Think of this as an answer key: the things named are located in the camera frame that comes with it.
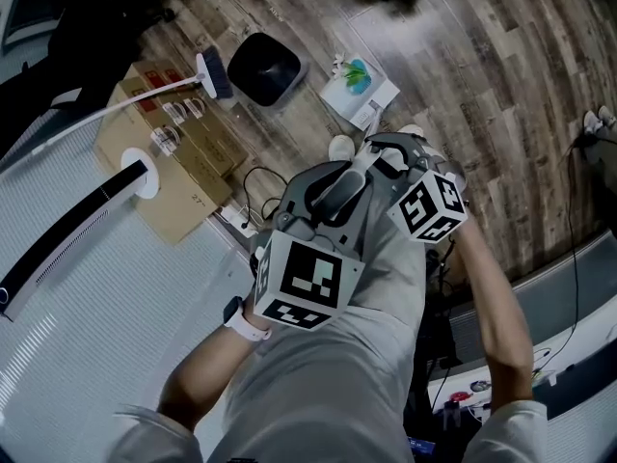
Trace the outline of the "person's left forearm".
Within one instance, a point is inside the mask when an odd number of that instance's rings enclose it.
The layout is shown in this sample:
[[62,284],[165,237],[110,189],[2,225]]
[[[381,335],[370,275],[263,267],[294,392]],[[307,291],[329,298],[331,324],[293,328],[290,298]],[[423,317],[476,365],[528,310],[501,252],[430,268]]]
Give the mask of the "person's left forearm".
[[192,431],[216,405],[233,375],[253,353],[255,341],[218,327],[173,370],[157,412]]

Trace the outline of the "black white tower column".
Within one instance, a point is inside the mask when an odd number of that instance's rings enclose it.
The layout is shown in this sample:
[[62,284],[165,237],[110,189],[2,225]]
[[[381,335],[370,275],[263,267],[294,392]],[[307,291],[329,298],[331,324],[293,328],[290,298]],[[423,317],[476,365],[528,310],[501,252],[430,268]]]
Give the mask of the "black white tower column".
[[125,150],[121,170],[63,215],[0,280],[0,315],[15,320],[41,284],[114,209],[135,195],[154,198],[159,186],[153,159],[138,148]]

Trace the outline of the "black trash bin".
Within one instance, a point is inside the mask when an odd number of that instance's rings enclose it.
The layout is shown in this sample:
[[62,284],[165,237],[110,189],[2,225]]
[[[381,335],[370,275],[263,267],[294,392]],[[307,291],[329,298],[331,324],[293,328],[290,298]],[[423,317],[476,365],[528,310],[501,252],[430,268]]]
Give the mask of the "black trash bin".
[[227,74],[253,103],[276,108],[286,102],[307,71],[307,63],[286,45],[265,33],[254,33],[231,57]]

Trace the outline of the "blue green plastic trash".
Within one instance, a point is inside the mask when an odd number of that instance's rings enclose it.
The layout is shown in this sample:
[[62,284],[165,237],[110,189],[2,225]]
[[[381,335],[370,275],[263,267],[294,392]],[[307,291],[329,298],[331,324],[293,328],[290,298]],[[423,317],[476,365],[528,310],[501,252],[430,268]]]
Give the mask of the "blue green plastic trash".
[[372,77],[361,59],[351,62],[344,54],[335,54],[332,69],[333,79],[341,79],[353,95],[363,94],[371,85]]

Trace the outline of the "cardboard box with red labels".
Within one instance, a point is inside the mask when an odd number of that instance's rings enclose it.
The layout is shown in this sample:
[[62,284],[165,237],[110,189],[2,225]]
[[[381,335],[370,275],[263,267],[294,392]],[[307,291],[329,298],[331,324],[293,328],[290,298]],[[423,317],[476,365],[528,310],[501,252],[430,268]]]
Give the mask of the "cardboard box with red labels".
[[[169,59],[133,63],[125,77],[140,77],[148,90],[184,79]],[[246,160],[246,150],[206,105],[198,84],[178,86],[155,98],[182,135],[193,142],[220,177],[229,176]]]

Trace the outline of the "white power strip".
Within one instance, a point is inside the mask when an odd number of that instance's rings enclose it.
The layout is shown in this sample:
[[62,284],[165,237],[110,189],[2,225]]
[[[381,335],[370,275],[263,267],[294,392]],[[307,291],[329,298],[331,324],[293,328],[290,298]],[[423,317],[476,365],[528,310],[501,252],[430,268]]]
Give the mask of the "white power strip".
[[235,208],[226,205],[221,208],[221,217],[244,237],[251,238],[258,233],[256,226],[252,223],[251,213],[246,205]]

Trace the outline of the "white broom with dark bristles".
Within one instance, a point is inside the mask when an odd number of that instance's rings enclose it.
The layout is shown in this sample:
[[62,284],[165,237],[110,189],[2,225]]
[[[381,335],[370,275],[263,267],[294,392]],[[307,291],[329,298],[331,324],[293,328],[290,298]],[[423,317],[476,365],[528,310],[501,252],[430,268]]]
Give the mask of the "white broom with dark bristles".
[[94,121],[102,119],[111,113],[115,113],[131,104],[137,103],[145,99],[149,99],[156,95],[170,92],[182,86],[200,84],[201,87],[206,91],[206,93],[214,99],[231,98],[233,96],[232,87],[228,80],[228,75],[226,73],[223,61],[218,50],[214,46],[210,46],[206,48],[203,52],[196,55],[196,65],[196,75],[186,79],[182,79],[180,81],[176,81],[171,84],[166,84],[153,90],[146,91],[144,93],[132,96],[129,99],[116,103],[112,106],[108,106],[104,109],[98,110],[89,115],[88,117],[80,120],[79,122],[70,125],[63,131],[51,136],[45,141],[39,142],[26,155],[26,158],[29,159],[32,157],[36,157],[42,151],[64,139],[75,130],[78,130],[90,123],[93,123]]

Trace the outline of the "person's right forearm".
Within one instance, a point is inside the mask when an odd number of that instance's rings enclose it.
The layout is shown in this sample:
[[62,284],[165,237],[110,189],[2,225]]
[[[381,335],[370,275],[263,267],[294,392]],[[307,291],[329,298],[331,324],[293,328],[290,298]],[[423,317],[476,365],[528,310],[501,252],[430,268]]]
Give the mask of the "person's right forearm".
[[491,374],[491,410],[532,398],[533,344],[523,310],[488,246],[469,216],[454,233],[467,272],[481,341]]

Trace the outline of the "person in white shirt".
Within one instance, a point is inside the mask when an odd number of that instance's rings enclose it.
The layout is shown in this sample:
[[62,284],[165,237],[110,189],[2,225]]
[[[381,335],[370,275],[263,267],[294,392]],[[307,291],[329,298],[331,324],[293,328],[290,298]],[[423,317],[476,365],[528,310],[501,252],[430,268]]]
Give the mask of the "person in white shirt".
[[177,422],[129,407],[108,463],[415,463],[403,410],[416,334],[358,307],[315,332],[281,328],[230,383],[209,457]]

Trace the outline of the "pale pink wristwatch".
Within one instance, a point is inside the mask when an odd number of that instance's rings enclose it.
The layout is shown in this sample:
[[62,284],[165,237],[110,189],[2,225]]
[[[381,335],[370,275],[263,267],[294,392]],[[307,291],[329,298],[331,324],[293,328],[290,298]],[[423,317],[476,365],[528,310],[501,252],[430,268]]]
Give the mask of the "pale pink wristwatch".
[[260,329],[253,325],[249,320],[248,305],[240,296],[234,296],[225,306],[223,325],[251,342],[268,340],[272,335],[270,329]]

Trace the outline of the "white long-handled dustpan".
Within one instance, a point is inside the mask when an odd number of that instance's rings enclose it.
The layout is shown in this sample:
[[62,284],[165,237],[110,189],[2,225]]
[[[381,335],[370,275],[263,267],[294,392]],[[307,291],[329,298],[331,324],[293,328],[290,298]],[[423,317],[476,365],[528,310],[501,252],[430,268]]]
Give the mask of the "white long-handled dustpan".
[[[361,145],[359,147],[355,145],[357,150],[356,156],[350,162],[351,166],[344,172],[355,170],[368,176],[368,169],[379,158],[380,154],[385,151],[371,147],[370,143],[367,142],[367,137],[377,133],[384,110],[399,94],[399,89],[384,73],[373,67],[360,55],[345,55],[345,59],[349,62],[354,59],[361,59],[372,77],[371,85],[363,94],[353,95],[341,79],[333,79],[332,77],[320,93],[320,97],[344,120],[363,133]],[[332,216],[333,203],[331,191],[335,183],[327,188],[314,202],[314,208],[324,211],[327,217]]]

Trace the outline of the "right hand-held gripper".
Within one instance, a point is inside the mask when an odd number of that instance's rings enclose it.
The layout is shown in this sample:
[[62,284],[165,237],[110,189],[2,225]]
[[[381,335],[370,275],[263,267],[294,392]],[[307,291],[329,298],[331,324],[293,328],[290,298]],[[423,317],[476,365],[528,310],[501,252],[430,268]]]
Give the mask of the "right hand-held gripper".
[[[439,151],[405,132],[381,132],[367,137],[381,153],[367,174],[381,190],[407,190],[387,211],[391,222],[409,239],[439,243],[467,221],[461,192],[467,181]],[[415,163],[409,168],[404,163]]]

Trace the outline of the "white venetian blinds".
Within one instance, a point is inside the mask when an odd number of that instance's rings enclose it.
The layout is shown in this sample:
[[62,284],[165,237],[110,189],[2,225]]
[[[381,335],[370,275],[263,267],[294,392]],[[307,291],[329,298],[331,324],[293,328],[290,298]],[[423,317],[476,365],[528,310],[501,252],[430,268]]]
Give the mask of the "white venetian blinds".
[[250,281],[217,218],[170,245],[132,204],[114,209],[16,319],[0,317],[0,450],[13,463],[102,463],[117,410],[154,407]]

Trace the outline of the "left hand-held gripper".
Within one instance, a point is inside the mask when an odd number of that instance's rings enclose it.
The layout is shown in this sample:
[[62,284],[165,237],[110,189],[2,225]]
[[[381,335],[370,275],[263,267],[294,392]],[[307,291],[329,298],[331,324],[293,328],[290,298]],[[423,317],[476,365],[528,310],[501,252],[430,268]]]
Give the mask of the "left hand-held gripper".
[[[315,331],[346,309],[364,269],[364,238],[376,196],[373,177],[344,172],[350,166],[321,163],[288,182],[272,228],[254,239],[255,314]],[[312,202],[334,183],[327,217]]]

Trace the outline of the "person's light trousers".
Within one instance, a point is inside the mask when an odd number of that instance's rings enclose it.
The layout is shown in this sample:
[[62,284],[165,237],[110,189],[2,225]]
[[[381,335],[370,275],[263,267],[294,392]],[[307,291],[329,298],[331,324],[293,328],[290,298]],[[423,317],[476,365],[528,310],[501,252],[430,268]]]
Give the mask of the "person's light trousers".
[[417,329],[425,306],[425,247],[391,222],[390,207],[389,196],[376,191],[364,238],[365,268],[350,310],[385,313]]

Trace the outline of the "white office desk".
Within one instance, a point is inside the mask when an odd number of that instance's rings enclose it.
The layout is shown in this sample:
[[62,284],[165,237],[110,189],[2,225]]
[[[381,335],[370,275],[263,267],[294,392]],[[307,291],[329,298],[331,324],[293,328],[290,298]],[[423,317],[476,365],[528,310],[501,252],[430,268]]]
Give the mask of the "white office desk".
[[547,463],[617,463],[617,302],[534,349],[548,410]]

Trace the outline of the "person's left white shoe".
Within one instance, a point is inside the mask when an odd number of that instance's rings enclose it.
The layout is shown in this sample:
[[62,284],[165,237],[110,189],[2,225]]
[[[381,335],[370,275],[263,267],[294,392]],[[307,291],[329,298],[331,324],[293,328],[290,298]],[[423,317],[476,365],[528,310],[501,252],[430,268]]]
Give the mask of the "person's left white shoe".
[[330,161],[352,162],[356,156],[356,146],[353,139],[347,135],[336,135],[328,147]]

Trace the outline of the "large cardboard box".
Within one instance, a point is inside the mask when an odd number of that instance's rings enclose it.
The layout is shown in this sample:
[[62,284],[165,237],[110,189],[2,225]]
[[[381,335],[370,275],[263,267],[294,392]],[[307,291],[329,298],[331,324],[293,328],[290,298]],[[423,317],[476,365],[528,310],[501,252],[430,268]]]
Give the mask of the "large cardboard box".
[[[147,91],[140,77],[119,82],[112,106]],[[223,205],[232,194],[193,142],[182,135],[155,96],[131,104],[103,118],[94,153],[110,174],[121,169],[121,155],[129,148],[144,150],[159,174],[159,191],[149,200],[138,198],[136,208],[149,226],[176,244]]]

